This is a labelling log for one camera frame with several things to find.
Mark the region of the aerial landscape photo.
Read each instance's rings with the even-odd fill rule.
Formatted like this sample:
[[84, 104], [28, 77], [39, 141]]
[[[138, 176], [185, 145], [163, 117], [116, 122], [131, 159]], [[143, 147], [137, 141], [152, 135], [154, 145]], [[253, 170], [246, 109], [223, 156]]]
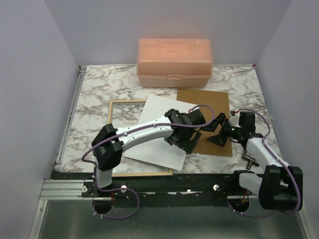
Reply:
[[[195, 105], [169, 98], [149, 95], [138, 124], [147, 123], [163, 116], [168, 110], [175, 109], [187, 113]], [[154, 139], [128, 149], [125, 157], [175, 170], [181, 170], [186, 154], [176, 146], [169, 145], [163, 138]]]

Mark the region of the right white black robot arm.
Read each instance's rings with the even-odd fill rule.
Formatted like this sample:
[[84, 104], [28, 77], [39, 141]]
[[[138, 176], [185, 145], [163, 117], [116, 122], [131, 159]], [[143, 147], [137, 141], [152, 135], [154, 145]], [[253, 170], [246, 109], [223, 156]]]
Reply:
[[207, 141], [223, 147], [228, 140], [235, 140], [256, 160], [263, 170], [263, 176], [259, 177], [251, 171], [237, 171], [237, 178], [229, 183], [230, 191], [235, 195], [250, 191], [258, 196], [265, 210], [287, 214], [299, 211], [303, 205], [301, 168], [290, 166], [270, 148], [266, 142], [267, 136], [256, 132], [255, 116], [260, 113], [241, 108], [231, 114], [232, 117], [227, 118], [224, 113], [220, 113], [201, 130], [214, 132], [221, 126], [219, 133], [207, 138]]

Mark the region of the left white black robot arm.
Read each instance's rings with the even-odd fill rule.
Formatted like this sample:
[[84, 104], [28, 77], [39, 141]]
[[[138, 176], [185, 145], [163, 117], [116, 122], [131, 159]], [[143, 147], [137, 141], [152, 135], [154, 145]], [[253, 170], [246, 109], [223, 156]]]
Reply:
[[123, 152], [162, 138], [169, 145], [191, 154], [201, 137], [196, 129], [204, 124], [206, 121], [199, 109], [188, 113], [170, 109], [164, 116], [140, 125], [119, 129], [111, 123], [103, 126], [91, 143], [97, 163], [94, 192], [100, 197], [110, 193], [113, 169], [120, 164]]

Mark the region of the brown frame backing board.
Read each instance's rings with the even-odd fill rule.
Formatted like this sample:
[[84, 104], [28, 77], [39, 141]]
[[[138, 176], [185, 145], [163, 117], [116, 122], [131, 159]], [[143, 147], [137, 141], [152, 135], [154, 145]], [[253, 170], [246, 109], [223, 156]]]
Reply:
[[[220, 113], [229, 114], [229, 96], [226, 92], [179, 88], [177, 90], [177, 100], [195, 105], [208, 105], [213, 109], [215, 116], [218, 116]], [[193, 153], [226, 157], [233, 156], [232, 143], [230, 141], [227, 141], [223, 147], [207, 141], [208, 137], [217, 135], [220, 130], [221, 126], [218, 126], [215, 132], [201, 131], [201, 137]]]

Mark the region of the light wooden picture frame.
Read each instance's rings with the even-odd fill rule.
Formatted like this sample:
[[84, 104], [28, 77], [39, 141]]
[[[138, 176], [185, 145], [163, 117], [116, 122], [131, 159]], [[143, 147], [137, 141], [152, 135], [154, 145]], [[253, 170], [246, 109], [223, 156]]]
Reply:
[[[132, 126], [138, 123], [146, 100], [113, 100], [109, 104], [108, 123], [115, 127]], [[124, 176], [171, 176], [172, 169], [122, 157], [113, 170], [113, 177]]]

